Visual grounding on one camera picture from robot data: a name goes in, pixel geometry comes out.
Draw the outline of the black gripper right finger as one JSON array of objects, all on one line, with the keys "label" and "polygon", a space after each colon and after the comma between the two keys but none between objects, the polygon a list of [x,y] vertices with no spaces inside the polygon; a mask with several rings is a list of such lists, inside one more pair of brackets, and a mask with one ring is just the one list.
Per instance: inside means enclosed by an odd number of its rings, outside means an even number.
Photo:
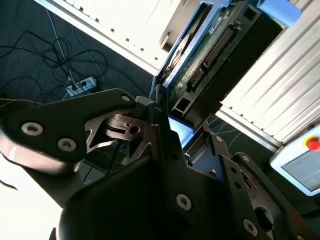
[{"label": "black gripper right finger", "polygon": [[230,157],[225,141],[202,125],[211,172],[227,192],[233,240],[313,240],[315,232],[246,154]]}]

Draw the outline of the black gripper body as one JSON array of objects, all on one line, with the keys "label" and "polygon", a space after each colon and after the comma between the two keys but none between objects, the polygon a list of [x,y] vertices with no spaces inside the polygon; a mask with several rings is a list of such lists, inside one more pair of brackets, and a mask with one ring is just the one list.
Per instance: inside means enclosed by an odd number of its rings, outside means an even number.
[{"label": "black gripper body", "polygon": [[78,191],[62,210],[59,240],[239,240],[226,191],[192,167],[188,175],[198,216],[188,223],[165,204],[156,166],[148,159]]}]

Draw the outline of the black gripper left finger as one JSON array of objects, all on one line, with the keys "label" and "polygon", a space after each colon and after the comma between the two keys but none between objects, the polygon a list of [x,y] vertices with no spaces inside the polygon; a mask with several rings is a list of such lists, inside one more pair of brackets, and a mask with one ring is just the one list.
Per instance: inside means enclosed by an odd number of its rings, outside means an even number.
[{"label": "black gripper left finger", "polygon": [[194,221],[198,208],[163,85],[149,98],[114,88],[19,110],[0,122],[2,155],[52,176],[77,172],[87,153],[118,139],[133,144],[129,163],[145,157],[155,162],[168,210]]}]

